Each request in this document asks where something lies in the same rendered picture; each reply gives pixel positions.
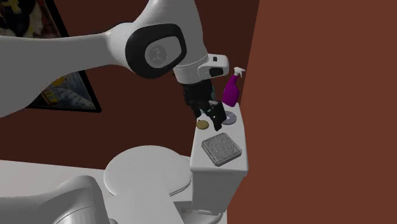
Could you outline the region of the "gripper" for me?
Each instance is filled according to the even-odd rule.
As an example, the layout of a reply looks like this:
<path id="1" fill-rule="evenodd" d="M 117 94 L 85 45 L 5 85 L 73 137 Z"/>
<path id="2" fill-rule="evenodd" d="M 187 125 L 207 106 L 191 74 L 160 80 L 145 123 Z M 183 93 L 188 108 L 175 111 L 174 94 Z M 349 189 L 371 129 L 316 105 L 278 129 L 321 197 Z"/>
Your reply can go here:
<path id="1" fill-rule="evenodd" d="M 222 128 L 222 123 L 226 120 L 226 113 L 221 101 L 211 101 L 211 80 L 182 84 L 182 88 L 185 103 L 191 107 L 195 118 L 199 118 L 202 114 L 201 111 L 205 108 L 204 113 L 211 119 L 215 131 L 219 131 Z"/>

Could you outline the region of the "grey disc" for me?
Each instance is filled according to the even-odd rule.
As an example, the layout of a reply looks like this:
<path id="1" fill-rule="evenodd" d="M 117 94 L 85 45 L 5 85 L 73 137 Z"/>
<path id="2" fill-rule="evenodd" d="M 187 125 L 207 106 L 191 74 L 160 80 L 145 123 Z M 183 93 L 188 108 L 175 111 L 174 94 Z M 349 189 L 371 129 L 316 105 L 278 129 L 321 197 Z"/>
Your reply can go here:
<path id="1" fill-rule="evenodd" d="M 222 122 L 223 125 L 232 125 L 237 121 L 237 116 L 231 111 L 225 111 L 226 119 Z"/>

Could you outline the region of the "purple spray bottle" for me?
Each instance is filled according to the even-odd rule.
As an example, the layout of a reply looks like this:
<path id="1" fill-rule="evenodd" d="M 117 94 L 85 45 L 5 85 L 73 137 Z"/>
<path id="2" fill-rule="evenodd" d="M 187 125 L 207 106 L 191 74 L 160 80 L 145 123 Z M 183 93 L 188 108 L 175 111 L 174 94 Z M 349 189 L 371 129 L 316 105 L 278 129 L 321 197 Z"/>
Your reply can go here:
<path id="1" fill-rule="evenodd" d="M 231 78 L 228 80 L 225 89 L 222 95 L 222 103 L 226 104 L 227 106 L 234 107 L 239 98 L 239 89 L 236 86 L 236 82 L 238 77 L 242 77 L 243 72 L 246 70 L 241 67 L 234 67 L 234 73 Z"/>

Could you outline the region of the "grey square patterned plate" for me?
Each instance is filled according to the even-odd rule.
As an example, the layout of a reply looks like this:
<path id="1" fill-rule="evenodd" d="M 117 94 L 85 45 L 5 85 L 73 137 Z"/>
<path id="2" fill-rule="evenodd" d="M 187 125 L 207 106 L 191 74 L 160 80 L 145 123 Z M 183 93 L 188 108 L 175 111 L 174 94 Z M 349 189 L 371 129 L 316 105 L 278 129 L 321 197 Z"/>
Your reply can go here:
<path id="1" fill-rule="evenodd" d="M 220 167 L 242 155 L 242 150 L 224 132 L 203 140 L 202 149 L 216 167 Z"/>

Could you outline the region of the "white toilet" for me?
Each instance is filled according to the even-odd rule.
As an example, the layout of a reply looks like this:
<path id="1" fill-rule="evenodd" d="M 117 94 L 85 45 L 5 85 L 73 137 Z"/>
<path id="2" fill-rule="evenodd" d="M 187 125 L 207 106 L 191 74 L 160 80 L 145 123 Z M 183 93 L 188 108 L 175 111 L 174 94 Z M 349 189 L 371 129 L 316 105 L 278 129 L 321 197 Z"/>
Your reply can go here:
<path id="1" fill-rule="evenodd" d="M 114 157 L 104 171 L 104 184 L 117 197 L 144 179 L 160 176 L 165 189 L 174 201 L 184 224 L 227 224 L 226 209 L 241 181 L 248 173 L 244 124 L 240 106 L 225 106 L 236 114 L 237 121 L 213 129 L 204 115 L 198 120 L 209 122 L 209 128 L 196 128 L 192 152 L 182 156 L 163 146 L 137 146 Z M 242 150 L 242 155 L 216 167 L 205 151 L 202 141 L 226 133 Z"/>

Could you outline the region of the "black framed wall picture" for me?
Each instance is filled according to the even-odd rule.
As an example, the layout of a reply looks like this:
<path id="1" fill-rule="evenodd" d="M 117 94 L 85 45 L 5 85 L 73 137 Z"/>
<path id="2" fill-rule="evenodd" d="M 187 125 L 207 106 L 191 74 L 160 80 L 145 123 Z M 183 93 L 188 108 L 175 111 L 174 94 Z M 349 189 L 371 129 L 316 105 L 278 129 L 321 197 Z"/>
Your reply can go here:
<path id="1" fill-rule="evenodd" d="M 68 37 L 68 32 L 54 0 L 0 0 L 0 36 L 61 38 Z M 101 112 L 84 71 L 55 80 L 29 107 Z"/>

